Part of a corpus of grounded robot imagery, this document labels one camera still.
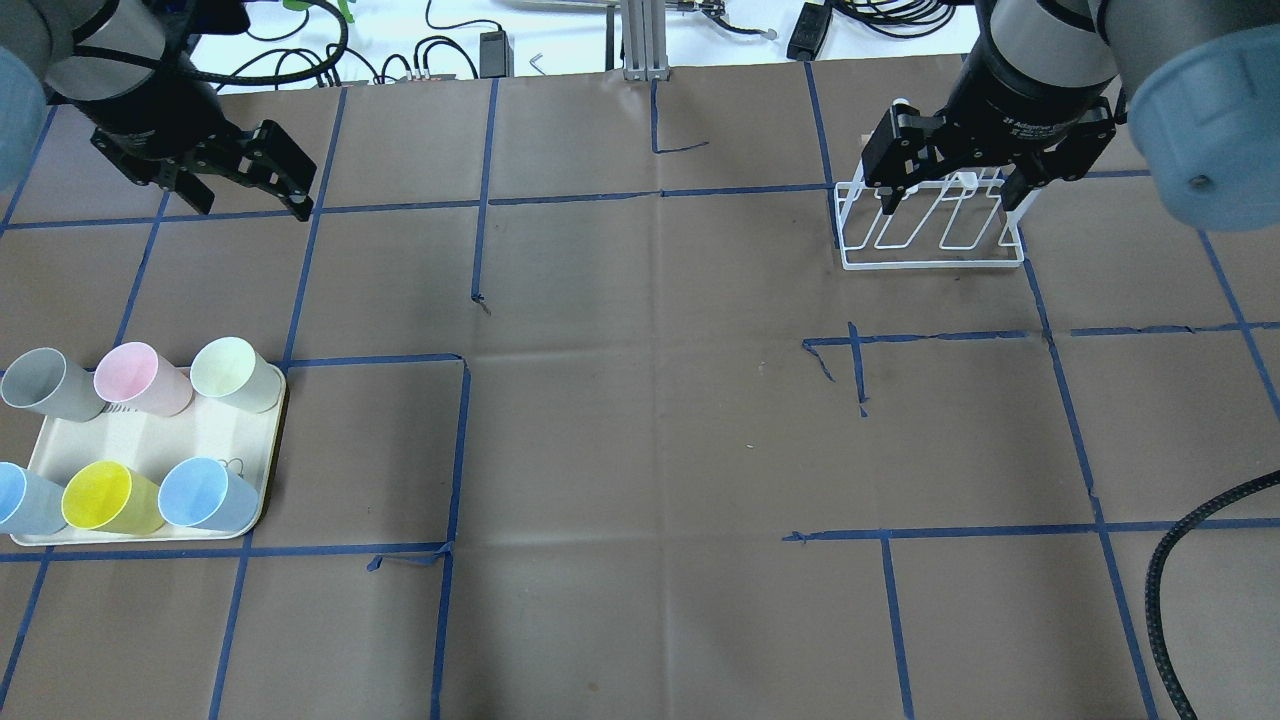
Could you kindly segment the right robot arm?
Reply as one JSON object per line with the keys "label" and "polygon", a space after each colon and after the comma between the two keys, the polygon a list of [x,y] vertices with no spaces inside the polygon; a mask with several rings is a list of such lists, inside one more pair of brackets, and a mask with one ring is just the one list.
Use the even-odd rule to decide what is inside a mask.
{"label": "right robot arm", "polygon": [[1120,124],[1169,214],[1201,231],[1279,218],[1275,1],[978,1],[978,40],[932,115],[896,102],[861,151],[886,214],[927,181],[1009,167],[1004,209],[1078,181]]}

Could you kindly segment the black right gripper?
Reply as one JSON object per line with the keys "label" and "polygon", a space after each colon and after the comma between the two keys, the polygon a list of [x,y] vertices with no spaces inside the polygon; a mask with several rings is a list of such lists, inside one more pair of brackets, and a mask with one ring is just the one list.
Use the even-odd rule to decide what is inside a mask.
{"label": "black right gripper", "polygon": [[896,100],[861,150],[861,177],[892,217],[908,191],[945,176],[941,156],[983,167],[1014,164],[1004,182],[1004,210],[1014,213],[1056,179],[1076,181],[1115,137],[1106,97],[1052,101],[951,101],[938,117]]}

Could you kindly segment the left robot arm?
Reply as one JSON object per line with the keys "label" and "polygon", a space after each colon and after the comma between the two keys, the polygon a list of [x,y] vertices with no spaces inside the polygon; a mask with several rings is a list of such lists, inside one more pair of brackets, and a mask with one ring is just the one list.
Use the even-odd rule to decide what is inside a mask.
{"label": "left robot arm", "polygon": [[131,183],[157,186],[200,214],[209,176],[314,211],[312,158],[274,120],[252,129],[221,109],[219,85],[256,85],[195,67],[198,36],[250,31],[242,1],[5,1],[3,190],[27,173],[45,111],[61,100],[93,124],[92,145]]}

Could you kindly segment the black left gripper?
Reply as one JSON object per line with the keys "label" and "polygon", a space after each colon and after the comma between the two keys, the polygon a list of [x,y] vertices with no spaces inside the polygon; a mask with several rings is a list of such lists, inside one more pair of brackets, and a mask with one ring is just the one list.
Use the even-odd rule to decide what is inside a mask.
{"label": "black left gripper", "polygon": [[220,176],[275,197],[298,222],[314,213],[317,165],[274,120],[243,132],[211,96],[119,96],[90,104],[92,145],[134,184],[172,191],[206,217]]}

